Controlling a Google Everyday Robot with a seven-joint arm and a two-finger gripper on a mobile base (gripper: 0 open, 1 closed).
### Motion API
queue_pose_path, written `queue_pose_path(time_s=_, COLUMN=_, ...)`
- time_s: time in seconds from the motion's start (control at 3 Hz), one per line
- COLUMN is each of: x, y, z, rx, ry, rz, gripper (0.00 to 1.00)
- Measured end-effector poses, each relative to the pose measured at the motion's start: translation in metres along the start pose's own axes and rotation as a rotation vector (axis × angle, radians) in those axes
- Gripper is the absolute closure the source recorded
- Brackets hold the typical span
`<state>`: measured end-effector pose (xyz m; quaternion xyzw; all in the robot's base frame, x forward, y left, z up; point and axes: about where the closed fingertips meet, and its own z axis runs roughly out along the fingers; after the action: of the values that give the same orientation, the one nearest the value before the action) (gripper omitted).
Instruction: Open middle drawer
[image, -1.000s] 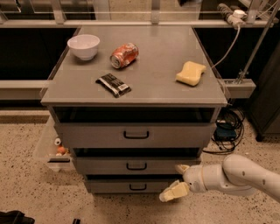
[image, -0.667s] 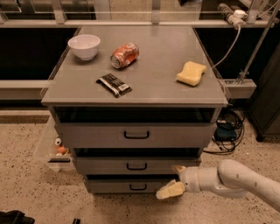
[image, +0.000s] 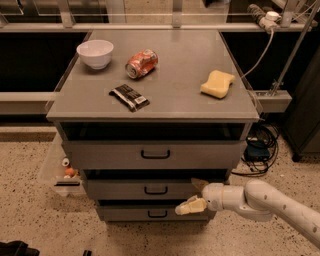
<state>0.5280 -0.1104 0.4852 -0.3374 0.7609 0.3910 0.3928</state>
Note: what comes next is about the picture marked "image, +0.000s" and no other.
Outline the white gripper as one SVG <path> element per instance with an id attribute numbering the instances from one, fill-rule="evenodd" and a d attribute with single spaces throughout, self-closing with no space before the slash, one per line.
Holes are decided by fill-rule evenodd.
<path id="1" fill-rule="evenodd" d="M 244 188 L 242 186 L 210 183 L 206 180 L 192 178 L 192 185 L 202 191 L 202 197 L 190 197 L 175 208 L 177 215 L 187 215 L 203 212 L 206 208 L 211 211 L 231 210 L 242 212 L 246 205 Z"/>

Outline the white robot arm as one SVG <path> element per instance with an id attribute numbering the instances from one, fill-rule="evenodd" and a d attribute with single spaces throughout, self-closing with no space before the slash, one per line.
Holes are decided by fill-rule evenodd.
<path id="1" fill-rule="evenodd" d="M 201 196 L 194 195 L 178 205 L 175 208 L 177 215 L 229 210 L 261 222 L 277 215 L 320 248 L 320 213 L 286 196 L 265 181 L 251 179 L 244 186 L 234 186 L 192 178 L 191 183 L 201 192 Z"/>

